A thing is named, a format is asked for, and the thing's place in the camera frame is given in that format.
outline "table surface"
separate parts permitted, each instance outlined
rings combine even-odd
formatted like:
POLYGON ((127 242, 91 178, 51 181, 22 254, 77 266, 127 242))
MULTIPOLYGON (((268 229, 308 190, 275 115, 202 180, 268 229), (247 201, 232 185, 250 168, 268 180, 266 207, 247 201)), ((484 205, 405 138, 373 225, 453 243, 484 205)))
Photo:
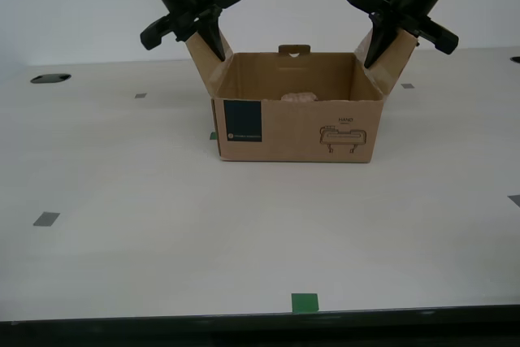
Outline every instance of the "table surface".
POLYGON ((518 54, 416 52, 368 165, 221 162, 190 61, 27 68, 0 86, 0 321, 520 303, 518 54))

